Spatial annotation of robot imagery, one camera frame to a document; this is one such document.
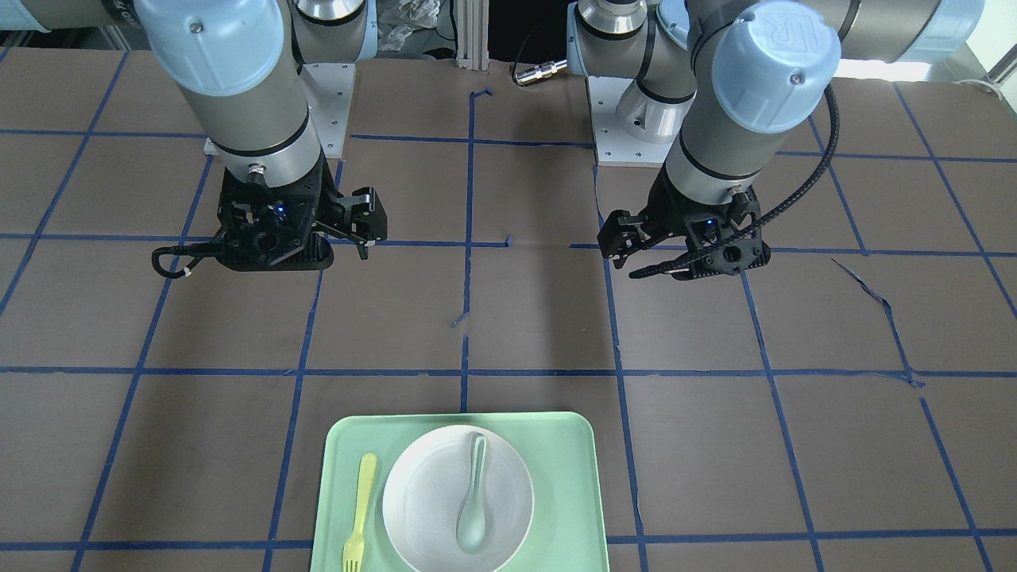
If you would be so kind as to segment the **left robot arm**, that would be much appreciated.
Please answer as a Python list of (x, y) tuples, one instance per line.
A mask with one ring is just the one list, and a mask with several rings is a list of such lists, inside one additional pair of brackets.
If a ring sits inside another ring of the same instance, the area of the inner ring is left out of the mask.
[(574, 75), (631, 80), (620, 116), (649, 133), (651, 112), (675, 113), (675, 138), (639, 213), (613, 211), (597, 242), (617, 266), (664, 240), (689, 253), (667, 274), (704, 265), (735, 274), (763, 263), (765, 225), (799, 201), (829, 157), (788, 199), (761, 214), (752, 181), (818, 102), (834, 109), (843, 59), (934, 63), (980, 21), (981, 1), (578, 1), (567, 10)]

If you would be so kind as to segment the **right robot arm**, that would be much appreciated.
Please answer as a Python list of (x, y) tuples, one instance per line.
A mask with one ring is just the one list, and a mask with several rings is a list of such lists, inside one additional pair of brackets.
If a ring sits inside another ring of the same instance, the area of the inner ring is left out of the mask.
[(210, 242), (152, 254), (239, 272), (324, 270), (330, 238), (359, 258), (388, 235), (370, 186), (343, 195), (328, 168), (315, 65), (377, 54), (374, 1), (4, 1), (2, 28), (143, 28), (224, 162)]

